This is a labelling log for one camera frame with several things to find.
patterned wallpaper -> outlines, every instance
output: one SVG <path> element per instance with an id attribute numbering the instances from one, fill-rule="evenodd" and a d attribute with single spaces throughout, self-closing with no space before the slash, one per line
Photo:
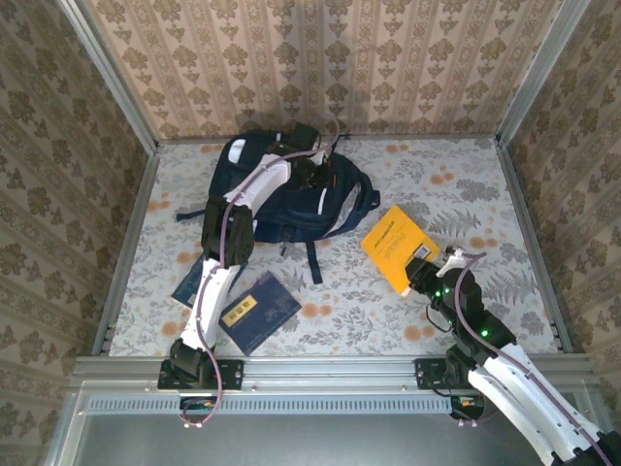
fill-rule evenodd
<path id="1" fill-rule="evenodd" d="M 86 0 L 158 139 L 493 133 L 561 0 Z"/>
<path id="2" fill-rule="evenodd" d="M 576 342 L 621 425 L 621 2 L 591 2 L 510 149 Z"/>
<path id="3" fill-rule="evenodd" d="M 0 1 L 0 464 L 37 464 L 146 155 L 53 1 Z"/>

table surface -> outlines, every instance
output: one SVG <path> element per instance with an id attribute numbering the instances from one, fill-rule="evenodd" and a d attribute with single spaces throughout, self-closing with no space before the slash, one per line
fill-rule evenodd
<path id="1" fill-rule="evenodd" d="M 221 149 L 160 148 L 111 356 L 164 355 L 185 326 L 190 310 L 170 294 L 201 254 L 203 220 L 177 223 L 175 214 L 204 208 Z M 474 273 L 487 309 L 526 351 L 557 350 L 491 140 L 341 140 L 337 151 L 369 175 L 381 191 L 381 206 L 355 230 L 317 243 L 321 285 L 312 283 L 304 245 L 289 245 L 284 256 L 278 245 L 255 246 L 229 301 L 270 271 L 303 307 L 252 355 L 433 354 L 453 344 L 426 319 L 426 298 L 399 296 L 360 247 L 395 204 L 442 249 L 486 251 Z M 216 353 L 242 355 L 221 329 Z"/>

backpack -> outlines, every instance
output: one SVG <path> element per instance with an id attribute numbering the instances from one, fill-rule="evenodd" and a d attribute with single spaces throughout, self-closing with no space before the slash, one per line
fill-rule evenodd
<path id="1" fill-rule="evenodd" d="M 276 131 L 252 130 L 231 139 L 222 150 L 212 176 L 210 196 L 224 196 L 259 164 L 275 142 L 290 137 Z M 314 175 L 318 185 L 308 185 L 302 170 L 292 167 L 290 180 L 279 187 L 254 216 L 254 240 L 263 243 L 305 243 L 312 281 L 322 283 L 314 242 L 355 228 L 368 211 L 379 206 L 379 191 L 369 177 L 349 159 L 332 152 Z M 177 221 L 201 215 L 205 210 L 177 214 Z"/>

purple cable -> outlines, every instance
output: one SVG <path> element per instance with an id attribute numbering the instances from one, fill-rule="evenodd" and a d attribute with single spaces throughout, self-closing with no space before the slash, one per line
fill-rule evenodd
<path id="1" fill-rule="evenodd" d="M 299 152 L 293 152 L 293 153 L 289 153 L 283 157 L 280 157 L 278 159 L 272 160 L 270 163 L 268 163 L 267 165 L 265 165 L 265 167 L 263 167 L 261 170 L 257 171 L 252 178 L 250 178 L 250 180 L 248 180 L 244 186 L 242 186 L 242 188 L 240 189 L 240 191 L 233 197 L 233 199 L 231 199 L 229 201 L 229 204 L 226 206 L 226 209 L 224 210 L 224 216 L 222 217 L 222 228 L 220 229 L 220 264 L 224 262 L 225 260 L 225 252 L 226 252 L 226 226 L 228 223 L 228 218 L 231 215 L 231 211 L 233 210 L 233 206 L 235 205 L 235 203 L 240 199 L 240 197 L 242 197 L 242 195 L 245 193 L 245 191 L 252 186 L 252 184 L 256 181 L 257 178 L 259 178 L 259 176 L 265 172 L 268 168 L 272 167 L 273 165 L 275 165 L 276 163 L 282 161 L 282 160 L 288 160 L 290 158 L 295 158 L 295 157 L 302 157 L 305 155 L 315 155 L 318 152 L 321 151 L 325 151 L 328 150 L 330 147 L 332 147 L 338 140 L 339 140 L 339 136 L 341 136 L 341 133 L 339 131 L 339 121 L 332 115 L 327 115 L 324 114 L 324 116 L 330 118 L 332 120 L 332 122 L 335 123 L 336 128 L 337 128 L 337 132 L 333 138 L 332 141 L 330 141 L 329 144 L 326 144 L 324 146 L 321 146 L 320 148 L 314 149 L 314 150 L 302 150 Z M 197 330 L 198 330 L 198 337 L 201 340 L 201 344 L 203 345 L 203 348 L 205 349 L 205 352 L 207 353 L 207 356 L 210 358 L 210 360 L 212 361 L 213 364 L 213 368 L 215 369 L 215 378 L 217 380 L 217 397 L 215 398 L 215 403 L 213 404 L 213 408 L 210 411 L 210 413 L 208 415 L 206 415 L 201 421 L 199 422 L 191 422 L 187 417 L 186 417 L 186 410 L 183 410 L 183 414 L 180 415 L 180 418 L 187 424 L 190 425 L 195 425 L 197 427 L 202 427 L 203 425 L 205 425 L 205 423 L 207 423 L 215 414 L 215 412 L 218 410 L 218 408 L 220 407 L 220 404 L 222 403 L 222 375 L 220 374 L 220 368 L 217 365 L 217 361 L 215 360 L 215 356 L 213 355 L 212 351 L 209 349 L 207 342 L 205 341 L 205 337 L 203 336 L 203 329 L 201 327 L 201 309 L 202 309 L 202 305 L 203 305 L 203 297 L 205 295 L 205 289 L 207 289 L 207 283 L 209 283 L 210 279 L 212 278 L 212 276 L 215 274 L 215 272 L 217 272 L 218 270 L 222 269 L 222 265 L 218 265 L 217 267 L 213 268 L 210 271 L 210 274 L 207 276 L 207 278 L 205 279 L 205 282 L 203 283 L 203 286 L 201 287 L 201 290 L 198 293 L 198 309 L 196 311 L 196 326 L 197 326 Z"/>
<path id="2" fill-rule="evenodd" d="M 593 449 L 600 456 L 600 458 L 604 462 L 604 465 L 613 466 L 610 460 L 606 457 L 606 455 L 604 454 L 604 452 L 598 445 L 598 443 L 595 441 L 595 439 L 593 439 L 593 437 L 591 437 L 591 435 L 586 430 L 584 430 L 584 428 L 580 425 L 580 423 L 573 418 L 572 414 L 565 409 L 565 407 L 554 397 L 554 395 L 552 395 L 550 390 L 548 390 L 547 387 L 534 374 L 531 374 L 531 371 L 526 366 L 524 366 L 524 364 L 522 364 L 521 362 L 519 362 L 518 360 L 516 360 L 509 354 L 505 353 L 501 349 L 496 348 L 494 345 L 490 344 L 489 342 L 486 342 L 482 337 L 480 337 L 470 327 L 470 325 L 466 321 L 466 318 L 464 317 L 464 313 L 462 312 L 462 307 L 459 304 L 459 290 L 461 288 L 464 277 L 466 277 L 466 273 L 471 269 L 474 263 L 478 261 L 478 259 L 486 255 L 487 254 L 485 252 L 482 252 L 481 254 L 476 254 L 476 255 L 466 255 L 467 257 L 471 257 L 472 259 L 470 260 L 470 262 L 468 262 L 468 264 L 466 264 L 466 267 L 464 267 L 461 274 L 459 274 L 459 278 L 457 279 L 457 283 L 455 284 L 455 311 L 457 311 L 457 316 L 459 317 L 459 320 L 462 322 L 462 325 L 464 325 L 464 328 L 466 329 L 466 331 L 470 333 L 475 340 L 477 340 L 479 343 L 484 345 L 489 350 L 495 352 L 497 355 L 505 358 L 507 361 L 509 361 L 511 364 L 517 367 L 520 371 L 522 371 L 527 378 L 531 379 L 535 383 L 535 385 L 543 392 L 545 397 L 570 422 L 570 424 L 575 428 L 575 430 L 579 432 L 587 440 L 589 444 L 591 444 L 591 447 L 593 447 Z"/>

